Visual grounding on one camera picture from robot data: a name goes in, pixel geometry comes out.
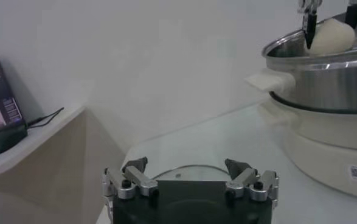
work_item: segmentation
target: steamed bun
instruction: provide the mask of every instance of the steamed bun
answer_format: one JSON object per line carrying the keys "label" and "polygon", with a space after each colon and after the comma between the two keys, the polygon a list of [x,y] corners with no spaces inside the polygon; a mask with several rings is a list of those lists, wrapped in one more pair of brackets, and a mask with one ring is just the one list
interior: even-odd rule
{"label": "steamed bun", "polygon": [[311,49],[305,43],[305,50],[311,55],[340,53],[351,49],[354,41],[352,27],[336,19],[328,19],[316,29]]}

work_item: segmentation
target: white pot handle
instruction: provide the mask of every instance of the white pot handle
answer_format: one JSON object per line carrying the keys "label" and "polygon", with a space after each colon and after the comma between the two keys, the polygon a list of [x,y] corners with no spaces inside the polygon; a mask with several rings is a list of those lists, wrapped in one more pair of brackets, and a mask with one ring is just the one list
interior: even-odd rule
{"label": "white pot handle", "polygon": [[266,93],[271,91],[283,93],[296,86],[296,80],[293,75],[268,68],[262,69],[258,74],[246,78],[246,82]]}

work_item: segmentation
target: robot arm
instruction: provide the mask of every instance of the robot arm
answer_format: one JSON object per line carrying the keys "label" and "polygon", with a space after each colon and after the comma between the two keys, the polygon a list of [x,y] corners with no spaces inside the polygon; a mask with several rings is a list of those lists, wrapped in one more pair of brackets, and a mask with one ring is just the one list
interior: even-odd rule
{"label": "robot arm", "polygon": [[354,29],[357,26],[357,0],[349,0],[345,23]]}
{"label": "robot arm", "polygon": [[[316,32],[317,8],[322,0],[299,0],[299,13],[303,13],[302,30],[307,47],[310,49]],[[349,0],[345,23],[355,29],[357,26],[357,0]]]}
{"label": "robot arm", "polygon": [[316,32],[317,8],[322,0],[299,0],[299,13],[304,14],[302,30],[304,31],[307,47],[310,49]]}

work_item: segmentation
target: stainless steel pot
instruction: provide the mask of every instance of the stainless steel pot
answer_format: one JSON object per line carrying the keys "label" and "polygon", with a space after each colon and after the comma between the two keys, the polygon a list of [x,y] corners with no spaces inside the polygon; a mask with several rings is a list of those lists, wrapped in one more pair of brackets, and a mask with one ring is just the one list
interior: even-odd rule
{"label": "stainless steel pot", "polygon": [[[343,21],[344,16],[334,18]],[[347,52],[310,57],[297,31],[267,45],[263,56],[269,69],[294,78],[289,88],[271,92],[275,100],[303,110],[357,114],[357,29]]]}

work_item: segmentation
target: pot handle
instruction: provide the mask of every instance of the pot handle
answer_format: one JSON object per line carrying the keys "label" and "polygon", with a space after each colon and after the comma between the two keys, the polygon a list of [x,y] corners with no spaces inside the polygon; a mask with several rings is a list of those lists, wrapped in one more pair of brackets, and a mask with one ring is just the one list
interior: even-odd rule
{"label": "pot handle", "polygon": [[298,115],[290,110],[276,105],[273,100],[267,100],[258,106],[259,115],[268,125],[292,125],[298,120]]}
{"label": "pot handle", "polygon": [[246,82],[264,93],[284,93],[296,86],[293,75],[286,72],[262,69],[258,74],[246,78]]}

